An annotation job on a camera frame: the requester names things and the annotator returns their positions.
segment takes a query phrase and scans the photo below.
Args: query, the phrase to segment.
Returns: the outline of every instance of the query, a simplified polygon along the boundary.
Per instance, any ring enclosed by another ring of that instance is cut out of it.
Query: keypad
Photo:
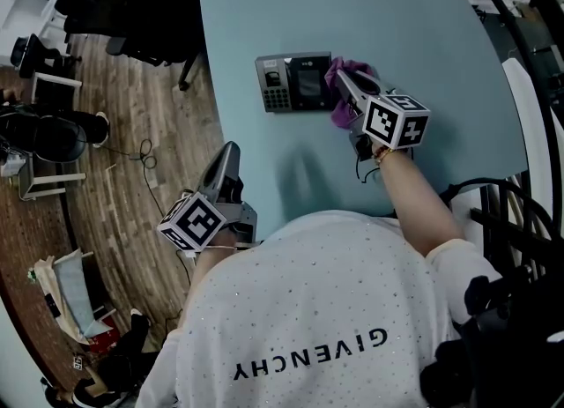
[[[264,105],[268,109],[289,108],[290,99],[285,88],[271,88],[264,90]]]

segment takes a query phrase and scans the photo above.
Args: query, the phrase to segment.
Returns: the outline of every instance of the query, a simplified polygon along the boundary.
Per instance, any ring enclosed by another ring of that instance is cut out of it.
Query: light blue table
[[[527,168],[515,103],[467,0],[201,0],[211,77],[225,140],[241,147],[243,199],[257,238],[325,209],[383,215],[378,175],[361,184],[347,132],[329,114],[267,114],[258,56],[330,51],[373,65],[433,111],[415,160],[442,191]],[[361,164],[361,175],[372,167]]]

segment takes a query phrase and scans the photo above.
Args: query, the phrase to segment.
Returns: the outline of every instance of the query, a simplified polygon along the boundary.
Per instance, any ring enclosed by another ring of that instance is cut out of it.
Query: white t-shirt
[[[390,220],[297,219],[208,273],[137,407],[427,406],[419,373],[478,275],[499,277],[466,241],[424,259]]]

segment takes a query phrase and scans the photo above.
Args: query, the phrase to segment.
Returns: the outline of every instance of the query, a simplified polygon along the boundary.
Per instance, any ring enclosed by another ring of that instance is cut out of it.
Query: box
[[[157,230],[183,251],[202,251],[226,218],[199,192],[173,204]]]
[[[405,94],[370,96],[362,131],[394,150],[420,145],[431,111]]]

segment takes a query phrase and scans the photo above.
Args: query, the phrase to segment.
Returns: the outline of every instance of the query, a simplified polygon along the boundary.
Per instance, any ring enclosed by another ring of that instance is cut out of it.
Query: white wall
[[[40,379],[43,376],[21,342],[0,301],[0,400],[7,408],[50,408]]]

